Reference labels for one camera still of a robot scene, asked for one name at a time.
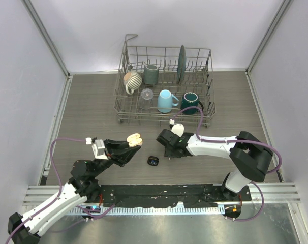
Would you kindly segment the black earbud charging case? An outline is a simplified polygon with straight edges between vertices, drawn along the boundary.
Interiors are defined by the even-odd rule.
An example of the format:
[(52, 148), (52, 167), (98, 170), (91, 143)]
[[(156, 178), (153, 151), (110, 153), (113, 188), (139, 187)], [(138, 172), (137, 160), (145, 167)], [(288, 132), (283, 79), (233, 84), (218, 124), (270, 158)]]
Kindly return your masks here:
[(155, 156), (149, 156), (147, 163), (151, 166), (157, 166), (159, 164), (159, 158)]

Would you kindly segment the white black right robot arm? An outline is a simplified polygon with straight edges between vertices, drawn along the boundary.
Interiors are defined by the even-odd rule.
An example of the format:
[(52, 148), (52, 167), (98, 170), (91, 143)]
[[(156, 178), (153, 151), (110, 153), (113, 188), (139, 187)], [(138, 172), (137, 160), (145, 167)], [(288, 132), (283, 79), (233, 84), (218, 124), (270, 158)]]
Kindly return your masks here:
[(231, 160), (236, 170), (228, 173), (221, 186), (224, 200), (234, 200), (250, 182), (264, 182), (273, 152), (251, 133), (241, 131), (238, 136), (207, 137), (184, 132), (178, 135), (163, 129), (156, 141), (165, 147), (165, 156), (214, 156)]

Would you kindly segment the pink white earbud case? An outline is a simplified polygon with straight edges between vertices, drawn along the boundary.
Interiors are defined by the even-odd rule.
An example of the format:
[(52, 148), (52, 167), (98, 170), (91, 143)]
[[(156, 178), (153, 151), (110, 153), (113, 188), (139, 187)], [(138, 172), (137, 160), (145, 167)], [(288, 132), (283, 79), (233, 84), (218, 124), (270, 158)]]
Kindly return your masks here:
[(129, 147), (141, 146), (143, 144), (143, 140), (139, 133), (134, 133), (127, 137), (127, 143)]

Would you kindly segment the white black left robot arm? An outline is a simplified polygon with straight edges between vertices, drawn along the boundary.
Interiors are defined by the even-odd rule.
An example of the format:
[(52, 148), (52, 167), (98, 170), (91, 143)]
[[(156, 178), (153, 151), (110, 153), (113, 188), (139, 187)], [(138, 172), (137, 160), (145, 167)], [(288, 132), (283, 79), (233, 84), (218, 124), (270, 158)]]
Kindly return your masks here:
[(8, 241), (38, 243), (41, 236), (71, 209), (82, 203), (96, 202), (101, 193), (96, 177), (113, 164), (119, 167), (127, 164), (140, 150), (143, 140), (135, 133), (125, 141), (87, 137), (82, 142), (92, 147), (94, 159), (77, 160), (71, 178), (59, 185), (56, 194), (23, 215), (12, 214), (8, 222)]

